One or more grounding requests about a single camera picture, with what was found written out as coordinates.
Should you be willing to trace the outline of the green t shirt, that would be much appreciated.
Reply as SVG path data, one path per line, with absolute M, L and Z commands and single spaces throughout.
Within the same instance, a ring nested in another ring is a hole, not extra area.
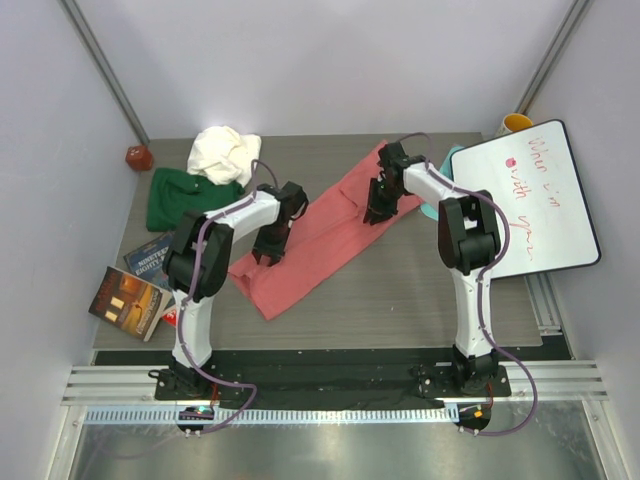
M 187 211 L 223 208 L 241 199 L 245 189 L 232 181 L 216 185 L 205 176 L 172 168 L 158 168 L 151 180 L 146 215 L 150 232 L 174 230 Z

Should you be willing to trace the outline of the white t shirt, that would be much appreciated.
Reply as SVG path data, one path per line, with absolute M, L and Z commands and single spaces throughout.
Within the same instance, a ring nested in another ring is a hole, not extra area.
M 228 126 L 209 127 L 194 139 L 186 171 L 206 177 L 215 185 L 236 182 L 246 187 L 252 178 L 252 162 L 259 159 L 261 146 L 258 135 L 243 135 Z

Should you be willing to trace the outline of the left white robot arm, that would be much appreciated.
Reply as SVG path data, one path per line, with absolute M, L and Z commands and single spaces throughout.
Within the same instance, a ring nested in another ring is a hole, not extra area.
M 157 399 L 202 399 L 212 390 L 212 311 L 234 243 L 255 232 L 250 257 L 266 258 L 271 267 L 283 259 L 292 224 L 308 206 L 303 188 L 287 182 L 262 184 L 222 209 L 183 215 L 162 266 L 176 304 L 176 340 L 169 366 L 149 373 Z

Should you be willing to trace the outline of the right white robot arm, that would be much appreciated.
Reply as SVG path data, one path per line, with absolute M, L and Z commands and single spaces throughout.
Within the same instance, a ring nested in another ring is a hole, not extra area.
M 492 197 L 460 187 L 424 156 L 406 154 L 399 142 L 378 151 L 377 165 L 380 171 L 370 180 L 365 224 L 393 218 L 404 196 L 416 196 L 438 211 L 438 253 L 452 275 L 457 309 L 451 380 L 460 393 L 478 395 L 499 366 L 491 344 L 490 284 L 502 245 Z

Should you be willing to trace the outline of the white dry-erase board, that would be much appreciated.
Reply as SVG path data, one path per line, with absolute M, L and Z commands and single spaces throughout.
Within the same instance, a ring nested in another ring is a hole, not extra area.
M 452 154 L 453 180 L 488 191 L 509 221 L 493 277 L 591 266 L 601 250 L 565 124 L 549 120 Z

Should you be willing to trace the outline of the pink t shirt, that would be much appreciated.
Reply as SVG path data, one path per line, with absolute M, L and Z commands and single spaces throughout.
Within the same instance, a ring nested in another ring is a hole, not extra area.
M 283 259 L 274 266 L 246 254 L 229 267 L 229 278 L 271 321 L 319 286 L 368 248 L 400 218 L 421 205 L 418 197 L 405 196 L 398 214 L 376 225 L 363 222 L 369 184 L 379 172 L 380 142 L 340 181 L 322 193 L 294 222 Z

